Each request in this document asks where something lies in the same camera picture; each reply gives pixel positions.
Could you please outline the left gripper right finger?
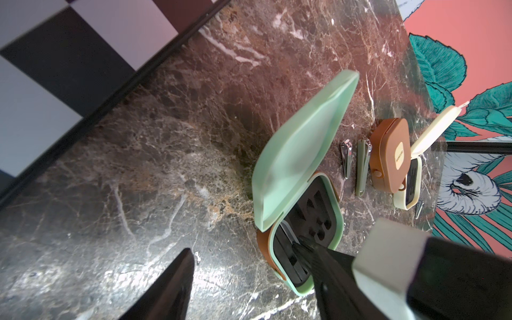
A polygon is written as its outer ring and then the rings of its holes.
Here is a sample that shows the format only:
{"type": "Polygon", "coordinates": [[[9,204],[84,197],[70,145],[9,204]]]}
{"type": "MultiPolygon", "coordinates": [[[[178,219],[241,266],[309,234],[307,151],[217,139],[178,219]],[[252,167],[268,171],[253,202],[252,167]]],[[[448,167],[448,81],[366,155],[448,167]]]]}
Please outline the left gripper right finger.
{"type": "Polygon", "coordinates": [[[313,277],[322,319],[387,319],[358,288],[351,270],[353,256],[300,237],[294,254],[313,277]]]}

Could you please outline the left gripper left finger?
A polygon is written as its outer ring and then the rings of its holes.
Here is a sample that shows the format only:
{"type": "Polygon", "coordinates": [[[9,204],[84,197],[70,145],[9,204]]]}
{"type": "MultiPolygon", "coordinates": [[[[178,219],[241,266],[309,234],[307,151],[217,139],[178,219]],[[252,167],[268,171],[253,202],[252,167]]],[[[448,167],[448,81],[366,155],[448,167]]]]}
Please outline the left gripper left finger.
{"type": "Polygon", "coordinates": [[[194,255],[189,248],[185,248],[121,318],[185,319],[194,269],[194,255]]]}

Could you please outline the brown clipper case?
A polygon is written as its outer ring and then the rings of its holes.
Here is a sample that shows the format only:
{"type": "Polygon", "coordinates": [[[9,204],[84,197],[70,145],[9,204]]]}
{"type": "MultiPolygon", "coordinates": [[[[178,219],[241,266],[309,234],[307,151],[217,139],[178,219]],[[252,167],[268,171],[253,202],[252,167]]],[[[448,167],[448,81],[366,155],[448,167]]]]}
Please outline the brown clipper case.
{"type": "Polygon", "coordinates": [[[411,165],[407,120],[382,120],[369,140],[372,144],[369,167],[374,188],[386,193],[404,190],[411,165]]]}

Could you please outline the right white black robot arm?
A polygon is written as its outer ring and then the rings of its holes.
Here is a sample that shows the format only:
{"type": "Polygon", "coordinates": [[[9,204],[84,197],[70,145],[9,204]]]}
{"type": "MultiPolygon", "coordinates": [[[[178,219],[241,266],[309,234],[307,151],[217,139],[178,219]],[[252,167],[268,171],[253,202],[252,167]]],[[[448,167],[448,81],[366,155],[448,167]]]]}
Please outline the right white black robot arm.
{"type": "Polygon", "coordinates": [[[510,319],[511,260],[430,237],[406,302],[421,319],[510,319]]]}

